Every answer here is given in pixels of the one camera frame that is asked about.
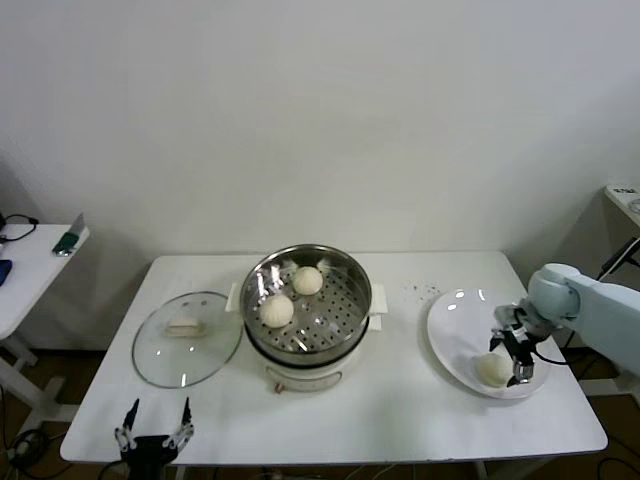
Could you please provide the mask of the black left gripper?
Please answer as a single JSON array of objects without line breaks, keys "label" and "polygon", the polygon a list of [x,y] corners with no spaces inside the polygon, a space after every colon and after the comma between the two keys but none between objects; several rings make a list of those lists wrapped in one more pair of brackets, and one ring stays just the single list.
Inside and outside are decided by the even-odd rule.
[{"label": "black left gripper", "polygon": [[128,466],[130,480],[160,480],[165,466],[178,456],[177,446],[186,446],[194,435],[190,399],[186,398],[178,430],[171,436],[139,436],[134,439],[132,429],[139,408],[136,399],[125,414],[121,426],[114,430],[114,437],[121,452],[121,459]]}]

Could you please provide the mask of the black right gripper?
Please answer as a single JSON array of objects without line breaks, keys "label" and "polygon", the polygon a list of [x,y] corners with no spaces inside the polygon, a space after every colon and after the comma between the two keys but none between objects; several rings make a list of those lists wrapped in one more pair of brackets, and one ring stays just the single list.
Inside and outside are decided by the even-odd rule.
[{"label": "black right gripper", "polygon": [[502,343],[514,363],[512,376],[506,386],[528,384],[534,374],[535,343],[529,337],[525,326],[522,323],[512,323],[492,328],[489,351],[493,352]]}]

